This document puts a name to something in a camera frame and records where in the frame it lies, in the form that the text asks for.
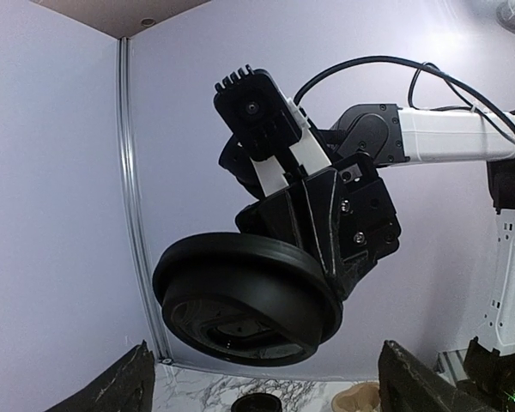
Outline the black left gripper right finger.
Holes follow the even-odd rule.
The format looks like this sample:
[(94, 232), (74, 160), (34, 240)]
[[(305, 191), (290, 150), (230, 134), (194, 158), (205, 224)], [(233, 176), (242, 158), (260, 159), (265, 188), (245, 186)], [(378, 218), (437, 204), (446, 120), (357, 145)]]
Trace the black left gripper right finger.
[(383, 411), (491, 411), (480, 400), (450, 385), (393, 340), (383, 344), (378, 361)]

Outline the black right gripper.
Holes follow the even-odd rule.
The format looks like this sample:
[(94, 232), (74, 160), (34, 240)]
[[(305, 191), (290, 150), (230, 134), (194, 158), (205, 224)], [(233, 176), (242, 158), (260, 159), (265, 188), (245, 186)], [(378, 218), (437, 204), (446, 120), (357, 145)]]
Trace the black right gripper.
[(235, 224), (241, 233), (311, 253), (337, 300), (346, 300), (398, 249), (401, 234), (385, 183), (366, 154), (352, 154), (245, 207)]

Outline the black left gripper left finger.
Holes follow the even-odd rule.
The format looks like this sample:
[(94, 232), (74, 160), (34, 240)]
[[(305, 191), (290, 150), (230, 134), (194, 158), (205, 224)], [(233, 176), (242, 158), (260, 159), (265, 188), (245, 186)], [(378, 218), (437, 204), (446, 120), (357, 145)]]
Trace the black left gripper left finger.
[(87, 386), (48, 411), (151, 411), (155, 358), (145, 340), (134, 346)]

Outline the stack of black lids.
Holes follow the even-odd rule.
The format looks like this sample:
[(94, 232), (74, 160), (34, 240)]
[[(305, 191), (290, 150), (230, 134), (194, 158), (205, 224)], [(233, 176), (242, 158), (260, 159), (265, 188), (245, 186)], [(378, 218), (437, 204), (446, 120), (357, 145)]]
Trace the stack of black lids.
[(282, 401), (267, 393), (248, 394), (238, 398), (230, 408), (231, 412), (282, 412)]

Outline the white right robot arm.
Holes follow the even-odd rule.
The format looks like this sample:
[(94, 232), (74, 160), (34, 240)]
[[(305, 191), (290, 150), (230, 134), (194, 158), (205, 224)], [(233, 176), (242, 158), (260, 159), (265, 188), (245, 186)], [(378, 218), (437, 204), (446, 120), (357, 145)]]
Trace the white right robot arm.
[[(515, 126), (515, 112), (508, 116)], [(292, 146), (296, 160), (316, 172), (354, 153), (389, 167), (485, 161), (496, 210), (495, 278), (488, 309), (476, 330), (481, 347), (500, 356), (515, 354), (515, 143), (509, 127), (492, 113), (418, 110), (395, 104), (350, 107), (328, 130), (313, 132), (301, 120), (303, 137)]]

